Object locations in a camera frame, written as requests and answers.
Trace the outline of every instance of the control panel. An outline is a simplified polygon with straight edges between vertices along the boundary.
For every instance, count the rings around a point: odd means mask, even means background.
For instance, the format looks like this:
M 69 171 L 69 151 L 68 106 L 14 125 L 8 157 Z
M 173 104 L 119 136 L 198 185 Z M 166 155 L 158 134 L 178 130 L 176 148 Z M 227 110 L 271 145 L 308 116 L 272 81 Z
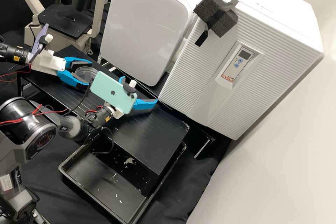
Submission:
M 221 74 L 221 77 L 230 82 L 234 82 L 253 55 L 254 52 L 245 47 L 241 47 L 225 71 Z

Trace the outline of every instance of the ribbed panel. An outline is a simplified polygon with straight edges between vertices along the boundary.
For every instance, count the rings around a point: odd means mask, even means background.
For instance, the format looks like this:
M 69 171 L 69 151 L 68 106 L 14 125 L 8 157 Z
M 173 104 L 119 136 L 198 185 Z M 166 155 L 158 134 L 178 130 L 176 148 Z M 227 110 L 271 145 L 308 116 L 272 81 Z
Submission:
M 159 95 L 162 102 L 184 114 L 190 111 L 222 63 L 226 53 L 220 52 L 229 51 L 235 43 L 233 37 L 229 37 L 232 40 L 229 43 L 223 43 L 210 34 L 206 43 L 196 46 L 194 43 L 204 31 L 204 25 L 198 19 Z
M 264 57 L 209 121 L 210 128 L 232 139 L 239 138 L 321 56 L 260 21 L 236 13 L 239 21 L 233 29 L 222 38 L 210 31 L 201 47 L 194 44 L 204 31 L 198 19 L 159 96 L 187 114 L 237 40 L 262 52 Z

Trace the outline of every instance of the black cable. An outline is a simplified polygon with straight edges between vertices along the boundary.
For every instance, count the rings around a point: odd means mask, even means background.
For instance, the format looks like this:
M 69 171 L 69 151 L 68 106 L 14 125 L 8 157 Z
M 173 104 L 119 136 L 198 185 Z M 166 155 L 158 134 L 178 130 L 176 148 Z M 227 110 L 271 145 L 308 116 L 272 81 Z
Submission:
M 82 98 L 81 101 L 77 104 L 77 106 L 74 107 L 73 109 L 71 109 L 69 112 L 66 112 L 63 116 L 67 116 L 67 115 L 69 115 L 72 111 L 74 111 L 76 108 L 78 108 L 79 105 L 82 104 L 82 102 L 84 101 L 84 98 L 85 98 L 86 95 L 89 93 L 89 90 L 90 90 L 90 86 L 91 86 L 91 84 L 92 84 L 92 81 L 93 81 L 93 78 L 91 78 L 91 80 L 90 80 L 90 82 L 89 82 L 89 85 L 88 85 L 88 87 L 86 88 L 86 91 L 85 91 L 85 93 L 84 93 L 84 95 L 83 95 L 83 98 Z
M 28 25 L 29 26 L 29 29 L 30 29 L 30 31 L 32 32 L 32 34 L 33 34 L 33 37 L 34 37 L 34 41 L 33 41 L 33 45 L 34 45 L 34 43 L 35 43 L 35 34 L 34 34 L 34 32 L 33 32 L 33 29 L 32 29 L 32 26 L 33 27 L 38 27 L 38 26 L 40 26 L 40 24 L 30 24 L 30 25 Z
M 36 199 L 33 199 L 35 202 L 39 202 L 40 201 L 40 197 L 33 191 L 31 190 L 28 186 L 25 186 L 26 190 L 28 190 L 28 192 L 30 192 L 30 195 L 34 195 Z
M 4 37 L 2 37 L 1 35 L 0 35 L 0 44 L 3 44 L 6 40 L 5 40 L 5 38 Z
M 9 68 L 6 72 L 4 72 L 4 73 L 2 73 L 2 74 L 0 74 L 0 75 L 4 75 L 4 74 L 6 74 L 6 73 L 8 73 L 10 70 L 12 70 L 14 67 L 16 67 L 17 66 L 17 64 L 15 64 L 14 66 L 12 66 L 11 68 Z
M 102 130 L 108 130 L 111 134 L 111 137 L 109 138 L 109 140 L 111 140 L 111 143 L 112 143 L 112 146 L 111 146 L 111 149 L 107 152 L 92 152 L 92 155 L 96 156 L 96 155 L 105 155 L 105 154 L 109 154 L 112 152 L 113 148 L 114 148 L 114 141 L 112 140 L 112 137 L 113 137 L 113 134 L 112 134 L 112 131 L 107 128 L 107 127 L 102 127 Z
M 49 107 L 51 111 L 54 111 L 54 108 L 53 108 L 52 106 L 50 106 L 49 104 L 45 105 L 44 107 L 45 107 L 45 108 L 48 108 L 48 107 Z

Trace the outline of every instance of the black tape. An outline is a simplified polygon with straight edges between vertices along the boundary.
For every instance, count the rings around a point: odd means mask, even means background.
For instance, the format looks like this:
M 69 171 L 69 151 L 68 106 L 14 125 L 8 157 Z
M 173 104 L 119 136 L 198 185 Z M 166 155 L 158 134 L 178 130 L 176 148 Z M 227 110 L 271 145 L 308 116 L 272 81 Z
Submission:
M 200 46 L 203 44 L 203 42 L 207 39 L 207 37 L 208 37 L 208 31 L 205 30 L 205 31 L 200 35 L 200 37 L 196 40 L 195 45 L 197 45 L 198 47 L 200 47 Z
M 212 29 L 215 34 L 222 37 L 228 32 L 238 21 L 238 16 L 231 10 L 238 0 L 231 0 L 224 3 L 222 0 L 202 0 L 194 9 L 194 12 L 206 23 L 204 32 L 195 42 L 195 45 L 200 47 L 203 42 L 208 38 L 209 29 Z

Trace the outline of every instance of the red wire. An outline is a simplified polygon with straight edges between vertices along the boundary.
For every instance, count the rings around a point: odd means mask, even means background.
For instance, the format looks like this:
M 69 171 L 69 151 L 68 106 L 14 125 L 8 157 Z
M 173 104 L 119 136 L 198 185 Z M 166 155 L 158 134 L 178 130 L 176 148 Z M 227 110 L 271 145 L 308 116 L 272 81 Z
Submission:
M 20 118 L 20 119 L 17 119 L 17 120 L 11 120 L 11 121 L 0 122 L 0 125 L 5 124 L 5 123 L 20 123 L 20 122 L 22 122 L 22 121 L 23 121 L 23 119 Z
M 68 108 L 62 110 L 62 111 L 48 111 L 48 112 L 43 112 L 43 113 L 39 113 L 39 114 L 36 114 L 36 112 L 42 107 L 42 104 L 40 104 L 33 112 L 32 114 L 34 116 L 40 116 L 40 115 L 43 115 L 43 114 L 49 114 L 49 113 L 63 113 L 65 111 L 68 110 Z M 15 124 L 15 123 L 20 123 L 22 122 L 23 119 L 22 118 L 19 118 L 17 120 L 11 120 L 11 121 L 4 121 L 4 122 L 0 122 L 0 125 L 3 125 L 3 124 L 7 124 L 7 123 L 11 123 L 11 124 Z
M 40 104 L 33 112 L 32 112 L 32 114 L 35 114 L 39 109 L 40 109 L 40 107 L 42 107 L 42 104 Z
M 12 72 L 12 73 L 6 73 L 4 75 L 0 75 L 0 78 L 1 77 L 4 77 L 4 76 L 8 76 L 8 75 L 12 75 L 12 74 L 16 74 L 16 73 L 24 73 L 24 74 L 29 74 L 30 71 L 31 71 L 31 64 L 29 63 L 29 71 L 28 72 L 25 72 L 25 71 L 15 71 L 15 72 Z
M 49 114 L 49 113 L 63 113 L 65 111 L 67 111 L 67 110 L 68 110 L 68 108 L 66 108 L 66 109 L 64 109 L 62 111 L 48 111 L 48 112 L 43 112 L 43 113 L 35 114 L 35 116 L 37 116 L 37 115 L 40 116 L 40 115 Z
M 85 116 L 86 116 L 89 112 L 97 113 L 98 111 L 97 111 L 97 110 L 88 110 L 88 111 L 85 112 Z
M 3 80 L 3 81 L 0 80 L 0 82 L 14 82 L 14 81 L 16 81 L 16 80 L 17 80 L 17 78 L 15 78 L 14 80 L 10 80 L 10 81 L 9 81 L 9 80 Z

